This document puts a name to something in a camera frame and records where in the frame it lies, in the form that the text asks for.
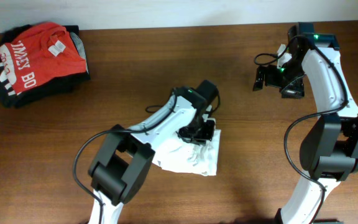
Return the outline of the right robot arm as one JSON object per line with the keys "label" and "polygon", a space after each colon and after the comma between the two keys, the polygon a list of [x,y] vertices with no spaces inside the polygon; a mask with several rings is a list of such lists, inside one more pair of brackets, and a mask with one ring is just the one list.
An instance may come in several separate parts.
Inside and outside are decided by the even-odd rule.
{"label": "right robot arm", "polygon": [[[327,196],[358,172],[358,106],[342,72],[334,34],[319,34],[312,23],[300,22],[288,30],[288,43],[271,56],[272,61],[258,64],[253,90],[273,86],[282,98],[300,99],[307,77],[317,109],[285,131],[285,156],[300,179],[289,201],[277,210],[274,222],[316,223]],[[310,118],[317,121],[301,143],[301,166],[297,167],[288,150],[289,133]]]}

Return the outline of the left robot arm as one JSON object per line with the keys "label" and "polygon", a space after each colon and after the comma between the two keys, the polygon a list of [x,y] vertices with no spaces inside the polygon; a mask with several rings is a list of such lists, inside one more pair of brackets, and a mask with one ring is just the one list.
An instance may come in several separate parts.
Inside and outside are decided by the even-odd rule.
{"label": "left robot arm", "polygon": [[218,88],[174,88],[167,103],[127,129],[115,125],[91,162],[94,205],[90,223],[117,223],[122,208],[142,187],[152,165],[175,173],[215,176],[221,132],[212,118]]}

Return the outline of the white t-shirt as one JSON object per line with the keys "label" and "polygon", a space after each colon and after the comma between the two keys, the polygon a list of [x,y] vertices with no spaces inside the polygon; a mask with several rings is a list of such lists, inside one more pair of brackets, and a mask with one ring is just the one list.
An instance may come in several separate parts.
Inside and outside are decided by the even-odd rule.
{"label": "white t-shirt", "polygon": [[220,137],[221,130],[215,129],[213,139],[202,146],[186,143],[172,134],[156,149],[152,162],[170,172],[215,176]]}

